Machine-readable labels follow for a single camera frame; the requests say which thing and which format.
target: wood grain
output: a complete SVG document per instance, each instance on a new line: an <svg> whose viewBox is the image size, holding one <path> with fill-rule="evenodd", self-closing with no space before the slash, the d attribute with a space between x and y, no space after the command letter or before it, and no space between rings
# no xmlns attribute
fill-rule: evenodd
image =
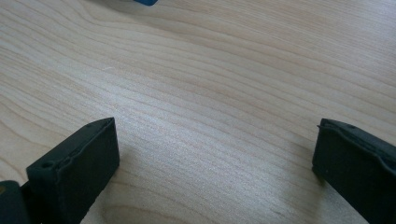
<svg viewBox="0 0 396 224"><path fill-rule="evenodd" d="M0 179L115 117L82 223L364 223L311 172L321 118L396 145L396 2L0 1Z"/></svg>

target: black plastic block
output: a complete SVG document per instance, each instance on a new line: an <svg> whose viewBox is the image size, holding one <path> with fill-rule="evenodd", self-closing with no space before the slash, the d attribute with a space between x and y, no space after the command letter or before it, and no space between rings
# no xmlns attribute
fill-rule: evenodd
<svg viewBox="0 0 396 224"><path fill-rule="evenodd" d="M313 171L369 223L396 223L396 147L352 125L323 119Z"/></svg>
<svg viewBox="0 0 396 224"><path fill-rule="evenodd" d="M85 125L30 165L31 191L48 209L43 223L79 223L119 165L114 119Z"/></svg>

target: black clamp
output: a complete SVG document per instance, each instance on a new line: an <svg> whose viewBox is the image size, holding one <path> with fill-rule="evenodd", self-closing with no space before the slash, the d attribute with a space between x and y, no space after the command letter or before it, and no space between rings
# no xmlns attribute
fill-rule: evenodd
<svg viewBox="0 0 396 224"><path fill-rule="evenodd" d="M78 224L119 165L114 119L87 124L27 167L22 187L0 182L0 223Z"/></svg>
<svg viewBox="0 0 396 224"><path fill-rule="evenodd" d="M313 168L369 223L396 224L396 147L343 122L319 125Z"/></svg>

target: wooden table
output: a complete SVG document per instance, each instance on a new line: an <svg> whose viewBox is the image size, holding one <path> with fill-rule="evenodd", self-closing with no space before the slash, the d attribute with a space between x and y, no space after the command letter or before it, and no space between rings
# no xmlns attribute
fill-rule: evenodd
<svg viewBox="0 0 396 224"><path fill-rule="evenodd" d="M0 1L0 178L116 119L82 223L364 223L311 171L321 118L396 145L396 3Z"/></svg>

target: black plastic part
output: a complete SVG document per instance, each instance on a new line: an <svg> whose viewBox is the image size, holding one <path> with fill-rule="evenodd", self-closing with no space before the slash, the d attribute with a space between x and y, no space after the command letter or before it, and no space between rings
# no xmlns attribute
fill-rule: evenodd
<svg viewBox="0 0 396 224"><path fill-rule="evenodd" d="M114 119L87 124L30 165L30 191L48 209L43 223L77 224L120 165Z"/></svg>
<svg viewBox="0 0 396 224"><path fill-rule="evenodd" d="M22 199L20 185L12 180L0 182L0 223L31 224Z"/></svg>
<svg viewBox="0 0 396 224"><path fill-rule="evenodd" d="M369 223L396 224L396 147L352 125L323 119L312 169Z"/></svg>
<svg viewBox="0 0 396 224"><path fill-rule="evenodd" d="M135 0L135 1L149 7L157 2L157 0Z"/></svg>

